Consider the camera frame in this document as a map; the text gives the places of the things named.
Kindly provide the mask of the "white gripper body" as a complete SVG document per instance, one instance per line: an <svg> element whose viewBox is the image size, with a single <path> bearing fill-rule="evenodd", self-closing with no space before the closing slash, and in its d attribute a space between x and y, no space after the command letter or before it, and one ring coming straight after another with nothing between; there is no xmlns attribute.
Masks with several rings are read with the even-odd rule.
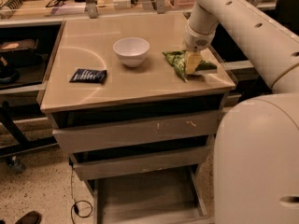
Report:
<svg viewBox="0 0 299 224"><path fill-rule="evenodd" d="M211 44L215 33L203 35L195 32L189 24L185 25L184 47L186 50L204 50Z"/></svg>

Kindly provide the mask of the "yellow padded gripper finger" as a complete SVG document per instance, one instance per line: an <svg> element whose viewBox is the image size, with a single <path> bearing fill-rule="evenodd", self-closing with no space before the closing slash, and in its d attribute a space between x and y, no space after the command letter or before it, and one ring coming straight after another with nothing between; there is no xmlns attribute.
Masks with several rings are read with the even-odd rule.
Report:
<svg viewBox="0 0 299 224"><path fill-rule="evenodd" d="M199 63L203 60L200 51L187 51L185 53L185 73L192 75Z"/></svg>

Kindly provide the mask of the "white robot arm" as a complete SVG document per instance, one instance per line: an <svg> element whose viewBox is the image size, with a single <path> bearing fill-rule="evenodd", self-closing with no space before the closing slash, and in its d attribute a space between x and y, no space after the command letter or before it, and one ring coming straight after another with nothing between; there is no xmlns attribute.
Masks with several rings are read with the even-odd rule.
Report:
<svg viewBox="0 0 299 224"><path fill-rule="evenodd" d="M245 0L194 0L186 47L204 49L218 25L272 92L239 103L221 120L215 224L299 224L298 37Z"/></svg>

